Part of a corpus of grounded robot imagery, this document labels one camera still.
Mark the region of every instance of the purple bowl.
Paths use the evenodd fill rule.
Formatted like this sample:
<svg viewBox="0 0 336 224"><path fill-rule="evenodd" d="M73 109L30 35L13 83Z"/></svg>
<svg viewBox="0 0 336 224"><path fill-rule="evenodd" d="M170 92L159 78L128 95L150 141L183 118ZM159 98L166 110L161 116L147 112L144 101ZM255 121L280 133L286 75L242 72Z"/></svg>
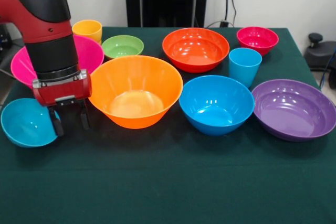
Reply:
<svg viewBox="0 0 336 224"><path fill-rule="evenodd" d="M272 135L292 142L312 140L336 125L334 104L318 89L293 80L270 80L252 91L254 114Z"/></svg>

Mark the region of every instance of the green tablecloth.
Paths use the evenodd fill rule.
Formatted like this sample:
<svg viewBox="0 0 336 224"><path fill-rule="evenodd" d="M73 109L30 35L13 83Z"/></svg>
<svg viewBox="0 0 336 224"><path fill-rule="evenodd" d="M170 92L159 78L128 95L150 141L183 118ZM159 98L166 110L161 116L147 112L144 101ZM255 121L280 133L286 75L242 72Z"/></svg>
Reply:
<svg viewBox="0 0 336 224"><path fill-rule="evenodd" d="M104 28L103 39L138 36L144 55L173 28ZM237 29L216 29L238 47ZM287 29L255 85L288 78L316 86ZM208 74L227 75L228 59ZM181 73L184 82L197 74ZM6 103L32 97L14 84ZM156 125L123 129L89 106L59 109L66 135L23 149L0 132L0 223L336 223L336 131L307 143L281 141L254 115L222 137L205 136L178 104Z"/></svg>

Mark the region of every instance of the magenta bowl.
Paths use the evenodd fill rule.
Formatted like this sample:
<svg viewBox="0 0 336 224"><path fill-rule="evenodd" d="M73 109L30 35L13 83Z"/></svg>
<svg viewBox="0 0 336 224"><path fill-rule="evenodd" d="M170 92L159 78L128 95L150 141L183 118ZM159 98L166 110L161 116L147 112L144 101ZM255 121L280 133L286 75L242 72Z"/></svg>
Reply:
<svg viewBox="0 0 336 224"><path fill-rule="evenodd" d="M89 73L92 73L104 61L103 49L92 39L77 35L74 35L73 39L75 41L80 69L87 69ZM30 88L32 88L31 82L37 79L26 47L21 48L16 53L10 64L10 70L19 82Z"/></svg>
<svg viewBox="0 0 336 224"><path fill-rule="evenodd" d="M249 26L237 32L241 47L256 50L261 56L268 54L279 42L278 35L265 27Z"/></svg>
<svg viewBox="0 0 336 224"><path fill-rule="evenodd" d="M304 142L331 132L336 125L334 104L318 89L294 80L270 80L252 91L254 114L272 135Z"/></svg>

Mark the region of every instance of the green bowl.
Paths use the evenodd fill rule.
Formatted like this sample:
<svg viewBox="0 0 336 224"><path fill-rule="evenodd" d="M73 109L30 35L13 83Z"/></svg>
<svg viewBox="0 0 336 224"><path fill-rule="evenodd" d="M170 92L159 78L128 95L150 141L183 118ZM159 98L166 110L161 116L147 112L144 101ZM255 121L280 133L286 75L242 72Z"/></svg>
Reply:
<svg viewBox="0 0 336 224"><path fill-rule="evenodd" d="M118 35L108 38L101 46L105 56L111 59L127 55L139 55L143 50L141 39L130 35Z"/></svg>

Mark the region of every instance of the plastic bowl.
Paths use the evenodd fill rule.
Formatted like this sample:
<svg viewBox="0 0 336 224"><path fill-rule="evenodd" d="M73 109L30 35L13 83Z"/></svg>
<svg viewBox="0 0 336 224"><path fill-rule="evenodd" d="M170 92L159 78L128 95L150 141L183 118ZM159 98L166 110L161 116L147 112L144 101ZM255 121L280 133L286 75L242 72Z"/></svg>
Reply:
<svg viewBox="0 0 336 224"><path fill-rule="evenodd" d="M31 98L9 103L2 111L1 126L8 139L20 147L40 147L57 138L48 109Z"/></svg>
<svg viewBox="0 0 336 224"><path fill-rule="evenodd" d="M108 38L102 44L106 57L117 58L127 55L139 55L143 50L143 42L130 35L118 35Z"/></svg>
<svg viewBox="0 0 336 224"><path fill-rule="evenodd" d="M227 40L204 28L183 28L168 34L162 47L178 68L189 73L202 73L219 65L230 50Z"/></svg>
<svg viewBox="0 0 336 224"><path fill-rule="evenodd" d="M141 129L158 122L182 93L180 73L164 60L124 56L91 75L90 102L116 124Z"/></svg>
<svg viewBox="0 0 336 224"><path fill-rule="evenodd" d="M258 26L240 29L237 33L237 38L242 47L254 49L261 56L269 53L279 42L279 37L274 31Z"/></svg>
<svg viewBox="0 0 336 224"><path fill-rule="evenodd" d="M331 132L336 125L334 104L318 89L294 80L270 80L255 87L254 114L276 137L303 142Z"/></svg>
<svg viewBox="0 0 336 224"><path fill-rule="evenodd" d="M104 60L103 49L92 39L77 35L74 35L73 38L75 40L80 68L87 69L89 73L92 73ZM18 81L32 88L31 83L37 79L37 76L26 47L23 47L16 53L10 64L10 69Z"/></svg>
<svg viewBox="0 0 336 224"><path fill-rule="evenodd" d="M244 85L224 76L202 76L189 81L179 102L189 122L211 136L237 129L251 116L255 105Z"/></svg>

